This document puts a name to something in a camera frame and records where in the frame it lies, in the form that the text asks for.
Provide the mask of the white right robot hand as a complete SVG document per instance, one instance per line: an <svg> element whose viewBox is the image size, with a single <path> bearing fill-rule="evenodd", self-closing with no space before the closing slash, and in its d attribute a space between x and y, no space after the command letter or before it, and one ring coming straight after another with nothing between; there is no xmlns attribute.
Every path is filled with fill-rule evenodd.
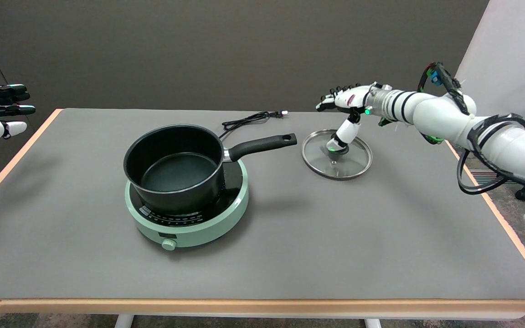
<svg viewBox="0 0 525 328"><path fill-rule="evenodd" d="M321 101L315 106L317 112L336 109L348 115L326 144L329 154L343 154L358 135L361 116L371 114L371 108L366 104L367 98L377 91L390 91L391 89L392 86L378 82L363 86L355 84L330 89L329 93L321 98Z"/></svg>

